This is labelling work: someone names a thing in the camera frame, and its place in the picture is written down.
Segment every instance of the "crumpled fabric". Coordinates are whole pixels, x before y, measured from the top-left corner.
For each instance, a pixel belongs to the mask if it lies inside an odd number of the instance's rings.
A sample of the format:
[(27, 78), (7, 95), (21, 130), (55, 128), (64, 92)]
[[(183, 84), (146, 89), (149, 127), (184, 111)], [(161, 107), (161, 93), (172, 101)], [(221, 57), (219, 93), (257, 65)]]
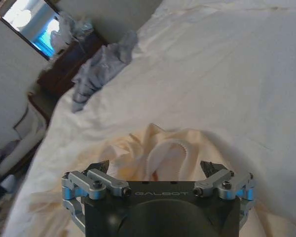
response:
[(74, 95), (72, 112), (83, 109), (88, 99), (112, 80), (132, 61), (132, 50), (137, 44), (137, 34), (129, 31), (119, 43), (103, 45), (92, 58), (83, 64), (73, 78)]
[[(110, 161), (108, 175), (128, 181), (204, 180), (206, 176), (200, 166), (202, 160), (230, 167), (202, 132), (193, 129), (168, 132), (149, 124), (143, 130), (89, 147), (67, 171), (82, 172), (91, 163), (105, 160)], [(61, 204), (61, 177), (58, 180), (53, 190), (31, 195), (29, 210), (33, 214), (33, 222), (27, 236), (84, 236)], [(240, 236), (265, 236), (254, 208)]]

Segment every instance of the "white wall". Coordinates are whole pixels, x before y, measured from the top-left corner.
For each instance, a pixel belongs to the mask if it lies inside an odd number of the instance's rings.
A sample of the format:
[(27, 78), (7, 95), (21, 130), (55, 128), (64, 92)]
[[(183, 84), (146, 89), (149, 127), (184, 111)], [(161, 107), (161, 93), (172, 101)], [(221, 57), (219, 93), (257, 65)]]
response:
[(60, 0), (61, 10), (73, 17), (86, 15), (108, 41), (117, 42), (123, 34), (139, 29), (162, 0)]
[(26, 108), (26, 91), (47, 61), (0, 21), (0, 147)]

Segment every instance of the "bed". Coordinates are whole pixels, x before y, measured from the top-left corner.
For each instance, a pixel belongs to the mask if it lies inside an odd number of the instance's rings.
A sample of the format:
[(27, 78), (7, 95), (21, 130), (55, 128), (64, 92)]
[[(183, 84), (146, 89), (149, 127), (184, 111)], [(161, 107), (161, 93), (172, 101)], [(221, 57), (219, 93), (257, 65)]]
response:
[(60, 99), (4, 236), (25, 236), (30, 194), (81, 151), (151, 122), (202, 130), (296, 225), (296, 0), (165, 0), (138, 36), (132, 63), (83, 111), (71, 112), (73, 90)]

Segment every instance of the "gray cloth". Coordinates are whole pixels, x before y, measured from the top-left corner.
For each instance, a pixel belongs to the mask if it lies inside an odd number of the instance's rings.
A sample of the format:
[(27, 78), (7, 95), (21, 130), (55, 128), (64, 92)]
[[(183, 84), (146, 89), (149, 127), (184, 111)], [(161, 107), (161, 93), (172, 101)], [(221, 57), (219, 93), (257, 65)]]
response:
[(88, 99), (112, 80), (132, 61), (132, 50), (137, 44), (137, 34), (129, 31), (119, 43), (102, 46), (92, 58), (81, 66), (73, 78), (74, 95), (72, 112), (83, 109)]

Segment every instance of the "silver bracket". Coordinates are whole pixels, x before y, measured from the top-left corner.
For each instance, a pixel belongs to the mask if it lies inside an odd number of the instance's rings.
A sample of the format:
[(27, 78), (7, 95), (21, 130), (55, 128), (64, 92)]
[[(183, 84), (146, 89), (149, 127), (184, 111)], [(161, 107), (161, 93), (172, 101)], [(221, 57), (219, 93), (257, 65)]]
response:
[(85, 217), (76, 198), (89, 195), (92, 200), (100, 200), (105, 198), (107, 189), (113, 196), (123, 198), (131, 195), (128, 182), (114, 179), (97, 169), (89, 170), (87, 176), (73, 171), (62, 177), (63, 206), (71, 212), (72, 220), (84, 233)]
[(194, 183), (193, 192), (197, 197), (209, 197), (214, 189), (218, 189), (221, 199), (233, 200), (238, 196), (240, 200), (240, 223), (242, 226), (248, 219), (248, 212), (254, 206), (254, 186), (255, 182), (251, 173), (240, 173), (221, 169), (217, 173), (205, 180)]

